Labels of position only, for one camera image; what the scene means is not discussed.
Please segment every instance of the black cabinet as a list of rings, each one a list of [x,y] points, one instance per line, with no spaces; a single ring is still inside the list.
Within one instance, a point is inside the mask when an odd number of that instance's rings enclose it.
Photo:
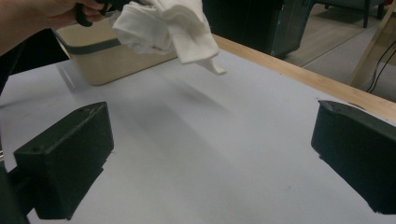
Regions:
[[[212,33],[283,57],[300,47],[312,0],[203,0]]]

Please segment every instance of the chair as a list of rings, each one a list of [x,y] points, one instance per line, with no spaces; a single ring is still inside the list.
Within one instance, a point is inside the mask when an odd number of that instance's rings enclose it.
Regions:
[[[314,0],[314,4],[319,3],[334,7],[346,7],[361,10],[364,12],[363,27],[366,28],[369,20],[369,12],[371,7],[378,6],[377,18],[382,19],[384,15],[385,0]]]

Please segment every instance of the black cable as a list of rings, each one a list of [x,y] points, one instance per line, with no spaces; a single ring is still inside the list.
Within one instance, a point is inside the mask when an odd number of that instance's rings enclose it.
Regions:
[[[381,57],[379,58],[378,62],[376,63],[375,70],[374,70],[374,73],[373,73],[373,80],[372,80],[372,83],[371,83],[370,87],[367,89],[366,92],[372,92],[372,91],[373,91],[373,90],[370,91],[370,89],[373,87],[373,85],[375,84],[375,80],[377,79],[377,78],[376,78],[376,71],[378,70],[378,66],[380,65],[382,59],[385,57],[385,55],[388,53],[388,51],[389,51],[389,50],[393,47],[393,45],[395,45],[395,44],[396,44],[396,40],[393,41],[393,43],[385,50],[385,52],[384,52],[384,53],[381,55]]]
[[[373,88],[369,91],[369,93],[372,93],[373,90],[375,89],[376,83],[378,82],[379,77],[381,76],[381,74],[382,74],[382,72],[384,71],[385,67],[388,65],[390,59],[393,57],[393,55],[395,55],[395,53],[396,53],[396,50],[393,51],[393,53],[390,55],[390,57],[389,57],[389,58],[387,59],[387,61],[385,62],[384,66],[382,67],[381,71],[379,72],[378,76],[377,76],[376,79],[375,79],[375,84],[374,84]]]

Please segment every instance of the black block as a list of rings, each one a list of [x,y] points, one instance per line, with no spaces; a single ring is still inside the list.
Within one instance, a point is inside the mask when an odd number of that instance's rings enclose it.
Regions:
[[[15,151],[42,219],[70,219],[114,147],[106,103],[84,106]]]
[[[395,127],[358,108],[320,101],[311,144],[375,212],[396,214]]]

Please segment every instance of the beige container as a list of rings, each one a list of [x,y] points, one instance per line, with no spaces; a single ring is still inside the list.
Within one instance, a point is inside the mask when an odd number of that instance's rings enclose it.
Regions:
[[[134,53],[120,44],[108,19],[91,27],[70,25],[54,33],[91,85],[106,84],[177,56],[175,52],[166,55]]]

